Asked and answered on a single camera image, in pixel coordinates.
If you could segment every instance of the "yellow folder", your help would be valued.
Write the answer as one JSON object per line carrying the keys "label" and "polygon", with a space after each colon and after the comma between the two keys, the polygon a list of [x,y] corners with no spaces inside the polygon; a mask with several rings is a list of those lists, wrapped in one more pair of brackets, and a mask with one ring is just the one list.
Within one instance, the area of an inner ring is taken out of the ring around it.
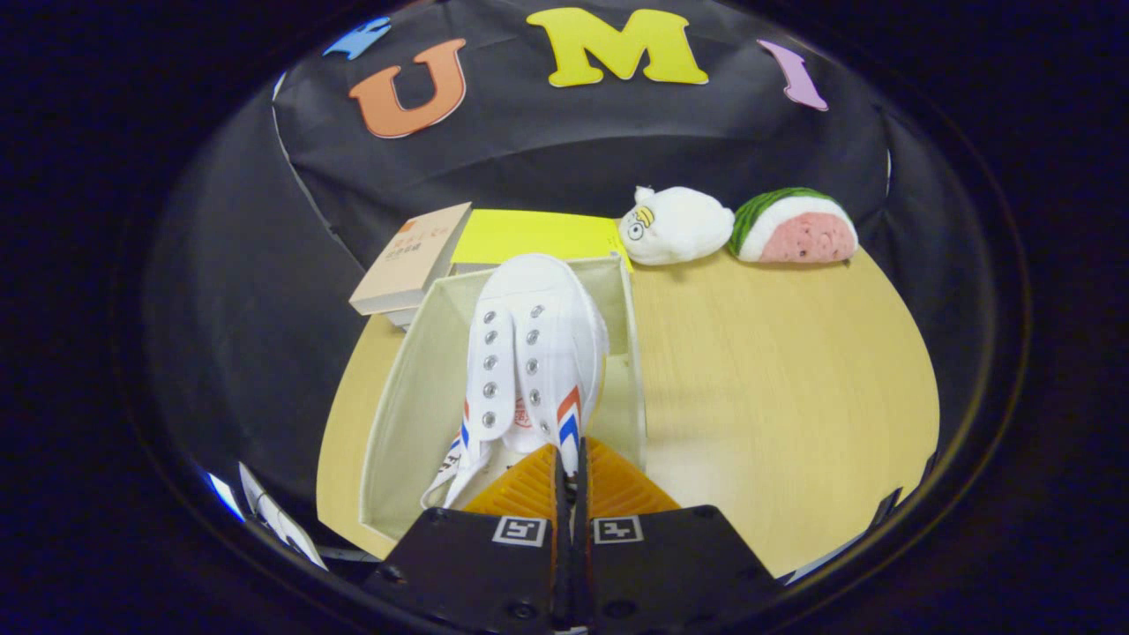
{"label": "yellow folder", "polygon": [[606,258],[616,252],[627,261],[618,219],[527,211],[475,209],[471,212],[450,262],[457,266],[495,266],[523,253],[545,253],[561,260]]}

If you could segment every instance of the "orange letter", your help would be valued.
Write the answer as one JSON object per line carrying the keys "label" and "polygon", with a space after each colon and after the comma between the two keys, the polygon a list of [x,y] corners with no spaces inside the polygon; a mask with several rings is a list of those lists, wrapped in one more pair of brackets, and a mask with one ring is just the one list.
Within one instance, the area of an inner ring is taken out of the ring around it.
{"label": "orange letter", "polygon": [[400,75],[400,67],[386,68],[353,86],[349,96],[360,102],[368,131],[382,139],[396,139],[435,125],[455,112],[466,95],[463,67],[458,63],[458,50],[465,45],[465,40],[452,40],[415,55],[413,61],[427,64],[435,84],[435,97],[418,108],[405,111],[400,105],[392,84]]}

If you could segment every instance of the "letter m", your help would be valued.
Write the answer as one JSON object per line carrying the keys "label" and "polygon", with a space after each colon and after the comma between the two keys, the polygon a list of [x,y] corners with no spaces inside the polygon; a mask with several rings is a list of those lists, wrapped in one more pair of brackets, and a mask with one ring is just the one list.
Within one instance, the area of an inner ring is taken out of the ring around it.
{"label": "letter m", "polygon": [[526,18],[549,34],[557,58],[557,72],[549,84],[557,87],[596,84],[604,72],[588,64],[590,52],[620,79],[631,79],[647,51],[650,63],[642,73],[655,81],[706,84],[709,76],[694,62],[685,28],[685,18],[666,11],[639,9],[631,14],[623,31],[575,7],[537,11]]}

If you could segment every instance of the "watermelon slice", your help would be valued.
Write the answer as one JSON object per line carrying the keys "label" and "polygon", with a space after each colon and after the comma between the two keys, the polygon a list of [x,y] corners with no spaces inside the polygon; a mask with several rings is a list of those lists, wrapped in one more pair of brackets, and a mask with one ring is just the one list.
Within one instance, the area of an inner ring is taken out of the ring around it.
{"label": "watermelon slice", "polygon": [[745,262],[835,262],[858,250],[858,233],[831,197],[785,188],[736,211],[729,251]]}

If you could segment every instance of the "foam letter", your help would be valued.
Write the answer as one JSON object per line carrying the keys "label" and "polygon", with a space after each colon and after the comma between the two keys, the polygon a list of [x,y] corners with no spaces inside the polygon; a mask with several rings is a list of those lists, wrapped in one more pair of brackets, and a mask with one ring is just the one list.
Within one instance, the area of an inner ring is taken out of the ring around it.
{"label": "foam letter", "polygon": [[804,58],[771,42],[758,40],[756,43],[768,49],[772,53],[772,56],[776,58],[777,63],[780,64],[784,78],[788,80],[788,86],[784,89],[784,94],[789,99],[797,104],[812,106],[817,111],[828,110],[828,103],[823,101],[823,97],[820,97],[820,93],[815,89],[815,84],[812,82],[812,76],[807,75],[807,69],[804,68]]}
{"label": "foam letter", "polygon": [[330,53],[345,53],[348,54],[348,60],[353,61],[358,55],[368,50],[374,42],[388,33],[392,28],[390,25],[391,20],[388,18],[376,18],[375,20],[367,21],[353,31],[350,31],[341,40],[338,40],[329,49],[322,53],[322,56],[329,55]]}
{"label": "foam letter", "polygon": [[353,86],[349,96],[360,103],[368,131],[382,139],[396,139],[435,125],[455,112],[466,96],[466,80],[458,62],[458,50],[465,45],[465,40],[450,40],[415,55],[413,61],[427,64],[435,84],[435,96],[417,108],[404,110],[396,97],[392,80],[400,75],[400,67],[386,68]]}
{"label": "foam letter", "polygon": [[686,42],[685,28],[690,23],[675,14],[639,9],[628,18],[623,31],[571,7],[537,11],[525,21],[544,28],[549,35],[557,58],[557,72],[549,76],[549,84],[557,87],[596,84],[604,78],[603,71],[588,64],[585,51],[620,79],[634,76],[642,52],[647,51],[650,63],[642,73],[649,79],[677,84],[709,81]]}

